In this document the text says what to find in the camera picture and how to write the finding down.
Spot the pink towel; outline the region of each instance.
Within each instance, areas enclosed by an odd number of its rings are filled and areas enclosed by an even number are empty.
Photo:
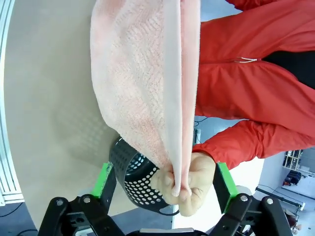
[[[97,0],[93,87],[110,127],[187,189],[197,91],[200,0]]]

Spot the table surface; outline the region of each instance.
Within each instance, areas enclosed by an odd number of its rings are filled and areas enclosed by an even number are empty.
[[[264,160],[255,158],[249,162],[243,162],[231,170],[231,175],[236,185],[247,187],[253,194],[258,186]],[[191,217],[183,217],[180,214],[173,217],[173,229],[194,228],[203,232],[214,227],[222,214],[214,187],[210,189],[205,203],[201,209]]]

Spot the screw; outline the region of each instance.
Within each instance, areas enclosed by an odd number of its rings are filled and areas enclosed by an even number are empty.
[[[58,205],[58,206],[61,206],[62,204],[63,204],[63,200],[58,200],[58,201],[57,201],[57,205]]]
[[[89,197],[86,197],[86,198],[83,199],[83,201],[84,201],[85,203],[89,203],[89,202],[91,201],[91,199],[90,199]]]
[[[274,201],[273,201],[271,198],[268,198],[268,199],[267,199],[267,203],[268,203],[269,205],[271,205],[272,203],[274,203]]]
[[[242,200],[243,202],[247,202],[248,198],[247,198],[245,195],[243,195],[243,196],[241,197],[241,200]]]

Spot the black basket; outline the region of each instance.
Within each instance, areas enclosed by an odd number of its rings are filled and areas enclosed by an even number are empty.
[[[114,143],[109,161],[114,165],[118,182],[136,206],[167,216],[178,213],[167,214],[160,211],[169,204],[158,190],[151,188],[151,177],[158,167],[122,138]]]

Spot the black shirt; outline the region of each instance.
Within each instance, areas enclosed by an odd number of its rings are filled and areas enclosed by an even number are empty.
[[[315,89],[315,51],[277,51],[262,60],[281,66],[295,75],[301,83]]]

